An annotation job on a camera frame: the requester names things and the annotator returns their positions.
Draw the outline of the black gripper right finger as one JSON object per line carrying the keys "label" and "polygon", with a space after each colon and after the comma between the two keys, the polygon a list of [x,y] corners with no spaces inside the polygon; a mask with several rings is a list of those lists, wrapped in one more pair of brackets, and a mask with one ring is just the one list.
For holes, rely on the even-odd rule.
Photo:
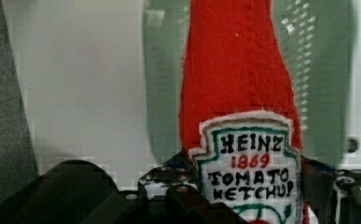
{"label": "black gripper right finger", "polygon": [[301,191],[319,224],[361,224],[361,170],[301,158]]}

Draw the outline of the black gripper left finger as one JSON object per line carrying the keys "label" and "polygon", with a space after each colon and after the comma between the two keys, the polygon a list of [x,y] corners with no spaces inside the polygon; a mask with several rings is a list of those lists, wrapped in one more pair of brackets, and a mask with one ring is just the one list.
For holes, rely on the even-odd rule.
{"label": "black gripper left finger", "polygon": [[247,224],[198,186],[196,167],[180,152],[143,175],[137,190],[112,193],[80,224]]}

